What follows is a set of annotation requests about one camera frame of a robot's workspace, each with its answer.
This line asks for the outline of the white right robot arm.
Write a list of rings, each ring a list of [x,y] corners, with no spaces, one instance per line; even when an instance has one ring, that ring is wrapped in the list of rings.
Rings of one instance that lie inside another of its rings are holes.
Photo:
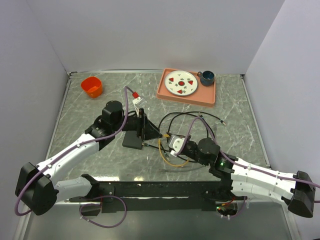
[[[225,181],[218,187],[223,199],[232,196],[260,199],[286,206],[300,217],[312,218],[314,215],[316,187],[304,171],[285,173],[251,164],[222,152],[209,137],[198,143],[178,138],[173,141],[172,153],[209,166],[209,173]]]

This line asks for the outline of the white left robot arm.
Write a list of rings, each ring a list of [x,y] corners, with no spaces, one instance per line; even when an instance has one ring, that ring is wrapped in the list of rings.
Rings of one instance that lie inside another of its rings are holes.
[[[15,189],[18,201],[38,216],[66,199],[84,197],[94,201],[99,195],[99,183],[93,177],[86,174],[72,180],[62,178],[82,160],[106,147],[122,131],[134,132],[142,141],[162,136],[142,108],[128,115],[128,110],[123,109],[119,101],[109,101],[102,114],[73,144],[37,165],[28,162],[21,168]]]

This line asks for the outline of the black network switch box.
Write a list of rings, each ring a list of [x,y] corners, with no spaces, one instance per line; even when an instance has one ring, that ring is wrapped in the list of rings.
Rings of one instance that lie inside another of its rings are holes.
[[[137,136],[135,131],[126,131],[122,146],[125,148],[141,150],[143,147],[143,140]]]

